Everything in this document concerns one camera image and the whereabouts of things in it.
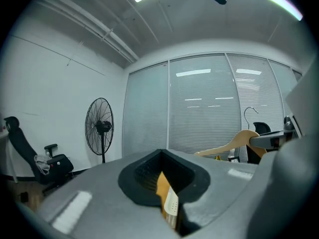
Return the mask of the upright black office chair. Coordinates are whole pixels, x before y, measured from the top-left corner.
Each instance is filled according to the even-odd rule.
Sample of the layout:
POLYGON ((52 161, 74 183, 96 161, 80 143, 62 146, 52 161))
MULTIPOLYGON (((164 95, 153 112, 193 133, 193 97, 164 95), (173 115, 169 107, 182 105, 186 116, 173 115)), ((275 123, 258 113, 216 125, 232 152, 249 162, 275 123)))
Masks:
MULTIPOLYGON (((255 126, 255 132, 258 134, 265 134, 271 132, 270 127, 266 123, 254 122, 253 124, 255 126)), ((247 163, 259 164, 261 160, 260 156, 258 156, 249 146, 246 146, 246 149, 248 157, 247 163)))

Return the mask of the wooden clothes hanger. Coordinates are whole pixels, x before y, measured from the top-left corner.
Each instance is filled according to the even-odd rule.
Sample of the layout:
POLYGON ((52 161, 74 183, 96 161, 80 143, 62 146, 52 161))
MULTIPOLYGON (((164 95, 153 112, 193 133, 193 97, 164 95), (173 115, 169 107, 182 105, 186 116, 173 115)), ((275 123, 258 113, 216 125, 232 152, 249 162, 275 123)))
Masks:
POLYGON ((255 131, 252 131, 249 129, 241 130, 226 145, 218 147, 218 148, 214 148, 214 149, 199 151, 199 152, 196 152, 195 155, 210 156, 210 155, 220 154, 226 151, 230 151, 232 149, 240 148, 242 146, 249 146, 260 158, 262 158, 263 155, 267 153, 266 149, 255 147, 250 143, 251 138, 259 137, 259 136, 260 135, 255 131))

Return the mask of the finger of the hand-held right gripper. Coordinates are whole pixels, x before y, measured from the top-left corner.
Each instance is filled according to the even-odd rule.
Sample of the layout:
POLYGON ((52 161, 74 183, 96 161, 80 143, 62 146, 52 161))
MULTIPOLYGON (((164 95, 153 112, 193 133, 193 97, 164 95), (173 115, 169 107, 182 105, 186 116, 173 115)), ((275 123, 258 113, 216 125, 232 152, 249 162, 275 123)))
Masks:
POLYGON ((291 139, 291 131, 269 132, 250 138, 250 145, 264 149, 279 149, 291 139))

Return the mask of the white plastic basin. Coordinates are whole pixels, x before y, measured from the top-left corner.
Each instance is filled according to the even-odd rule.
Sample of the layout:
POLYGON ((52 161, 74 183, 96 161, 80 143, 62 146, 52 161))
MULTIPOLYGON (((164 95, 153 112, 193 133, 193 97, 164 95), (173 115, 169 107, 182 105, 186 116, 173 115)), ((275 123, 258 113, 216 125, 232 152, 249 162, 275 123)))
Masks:
POLYGON ((178 216, 178 196, 172 187, 168 190, 164 203, 164 211, 166 213, 166 222, 173 230, 175 230, 178 216))

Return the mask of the reclined black office chair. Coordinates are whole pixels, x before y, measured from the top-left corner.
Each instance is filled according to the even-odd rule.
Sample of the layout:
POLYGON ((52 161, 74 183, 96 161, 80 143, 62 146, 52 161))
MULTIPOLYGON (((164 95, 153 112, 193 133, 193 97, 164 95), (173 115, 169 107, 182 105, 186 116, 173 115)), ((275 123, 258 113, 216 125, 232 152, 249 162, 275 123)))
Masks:
POLYGON ((27 141, 19 126, 19 120, 16 117, 6 117, 4 121, 12 146, 28 163, 36 182, 47 186, 47 188, 42 190, 43 195, 46 195, 46 193, 52 189, 63 186, 73 177, 74 166, 69 158, 65 154, 53 155, 53 149, 58 147, 57 144, 51 144, 44 147, 44 150, 46 151, 45 155, 49 155, 52 159, 48 161, 48 164, 50 165, 49 174, 43 175, 34 162, 34 157, 38 154, 27 141))

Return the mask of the grey garment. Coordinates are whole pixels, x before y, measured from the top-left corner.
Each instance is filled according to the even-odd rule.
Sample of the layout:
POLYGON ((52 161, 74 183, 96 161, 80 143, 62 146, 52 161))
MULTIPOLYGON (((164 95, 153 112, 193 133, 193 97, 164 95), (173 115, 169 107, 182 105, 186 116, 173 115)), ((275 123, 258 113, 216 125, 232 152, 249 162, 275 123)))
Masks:
POLYGON ((39 171, 43 174, 43 175, 47 175, 49 174, 49 170, 50 170, 50 165, 48 164, 48 161, 50 161, 52 158, 49 155, 36 155, 34 157, 34 162, 37 166, 37 168, 39 169, 39 171))

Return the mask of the round wooden table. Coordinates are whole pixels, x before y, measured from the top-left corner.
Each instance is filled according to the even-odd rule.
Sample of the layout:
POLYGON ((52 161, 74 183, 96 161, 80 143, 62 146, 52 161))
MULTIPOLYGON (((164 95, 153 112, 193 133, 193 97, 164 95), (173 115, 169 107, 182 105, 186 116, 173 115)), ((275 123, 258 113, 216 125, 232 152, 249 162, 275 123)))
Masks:
POLYGON ((164 173, 161 172, 159 175, 158 181, 157 181, 156 194, 160 197, 161 213, 162 213, 164 219, 166 219, 166 211, 164 209, 164 204, 165 204, 168 192, 169 192, 169 188, 170 188, 170 184, 169 184, 168 180, 166 179, 164 173))

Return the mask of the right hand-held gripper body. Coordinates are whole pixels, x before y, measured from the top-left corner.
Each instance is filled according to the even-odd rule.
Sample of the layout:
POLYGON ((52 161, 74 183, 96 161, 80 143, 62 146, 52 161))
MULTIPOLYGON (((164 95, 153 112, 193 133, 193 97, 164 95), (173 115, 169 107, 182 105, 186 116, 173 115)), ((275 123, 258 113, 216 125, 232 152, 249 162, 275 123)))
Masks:
POLYGON ((298 126, 297 121, 295 120, 294 116, 285 116, 284 117, 284 132, 292 133, 292 138, 301 138, 302 133, 298 126))

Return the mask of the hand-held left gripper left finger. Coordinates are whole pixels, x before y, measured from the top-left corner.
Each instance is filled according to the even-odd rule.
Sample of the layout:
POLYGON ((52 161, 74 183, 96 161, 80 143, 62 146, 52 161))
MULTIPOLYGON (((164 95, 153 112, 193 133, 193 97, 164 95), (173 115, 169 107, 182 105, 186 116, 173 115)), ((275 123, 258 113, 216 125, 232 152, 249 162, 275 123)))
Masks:
POLYGON ((159 207, 135 204, 118 186, 122 169, 146 155, 135 153, 86 170, 47 196, 37 214, 50 223, 78 191, 85 191, 92 200, 70 233, 72 238, 178 239, 159 207))

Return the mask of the white ceiling pipes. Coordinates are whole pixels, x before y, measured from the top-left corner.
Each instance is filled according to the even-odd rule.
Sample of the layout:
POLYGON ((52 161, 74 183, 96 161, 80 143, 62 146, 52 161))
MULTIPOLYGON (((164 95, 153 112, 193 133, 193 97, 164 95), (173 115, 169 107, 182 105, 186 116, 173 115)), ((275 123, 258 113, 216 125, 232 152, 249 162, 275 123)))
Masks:
POLYGON ((91 34, 95 35, 100 41, 109 45, 124 59, 130 63, 139 60, 138 55, 119 37, 112 29, 108 28, 103 22, 98 20, 91 13, 71 0, 35 0, 38 4, 49 8, 74 23, 80 25, 91 34))

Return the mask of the black standing fan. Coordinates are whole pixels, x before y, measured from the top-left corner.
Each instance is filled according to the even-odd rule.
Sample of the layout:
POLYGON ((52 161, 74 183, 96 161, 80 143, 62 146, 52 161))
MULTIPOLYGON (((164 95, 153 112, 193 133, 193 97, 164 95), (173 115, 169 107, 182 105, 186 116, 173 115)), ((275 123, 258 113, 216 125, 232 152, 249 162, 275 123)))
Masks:
POLYGON ((90 105, 85 119, 85 137, 92 152, 102 157, 106 163, 106 152, 110 148, 114 135, 114 117, 109 102, 97 98, 90 105))

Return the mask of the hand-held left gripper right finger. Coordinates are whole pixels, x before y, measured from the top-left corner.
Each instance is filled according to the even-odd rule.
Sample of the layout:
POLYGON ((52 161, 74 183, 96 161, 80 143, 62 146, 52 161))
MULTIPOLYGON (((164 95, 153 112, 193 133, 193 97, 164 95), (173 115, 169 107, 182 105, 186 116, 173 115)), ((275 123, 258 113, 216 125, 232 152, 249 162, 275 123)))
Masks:
POLYGON ((255 165, 163 150, 161 170, 178 196, 179 214, 179 231, 162 223, 162 237, 247 237, 255 165))

